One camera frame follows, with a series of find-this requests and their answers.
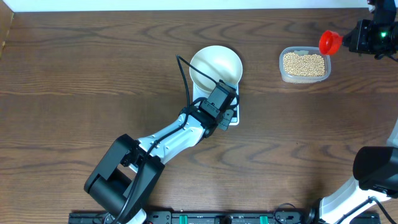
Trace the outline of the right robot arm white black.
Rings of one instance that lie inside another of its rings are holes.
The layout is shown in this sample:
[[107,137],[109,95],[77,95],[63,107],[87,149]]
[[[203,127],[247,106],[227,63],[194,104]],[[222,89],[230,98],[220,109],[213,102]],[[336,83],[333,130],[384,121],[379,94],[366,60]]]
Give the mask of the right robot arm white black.
[[[380,60],[397,59],[397,21],[363,19],[348,34],[325,31],[319,41],[323,55],[337,53],[341,46],[350,52],[370,54]],[[362,147],[353,164],[353,175],[335,192],[319,199],[307,223],[350,223],[373,205],[397,198],[397,129],[386,146]]]

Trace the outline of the red plastic measuring scoop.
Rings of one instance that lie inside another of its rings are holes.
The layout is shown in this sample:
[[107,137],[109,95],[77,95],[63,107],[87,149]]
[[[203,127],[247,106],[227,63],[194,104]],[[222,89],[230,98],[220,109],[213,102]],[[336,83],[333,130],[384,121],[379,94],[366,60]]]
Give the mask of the red plastic measuring scoop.
[[343,36],[337,32],[326,30],[319,41],[319,51],[323,55],[334,55],[337,53],[343,42]]

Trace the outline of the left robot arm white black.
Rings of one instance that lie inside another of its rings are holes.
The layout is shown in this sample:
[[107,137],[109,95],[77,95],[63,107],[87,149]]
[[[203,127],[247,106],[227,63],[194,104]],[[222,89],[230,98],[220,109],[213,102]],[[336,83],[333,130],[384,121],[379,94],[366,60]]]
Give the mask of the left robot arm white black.
[[196,99],[176,121],[151,136],[118,137],[88,177],[85,192],[114,218],[113,223],[143,223],[143,207],[166,163],[217,128],[227,129],[236,99],[234,93],[212,93]]

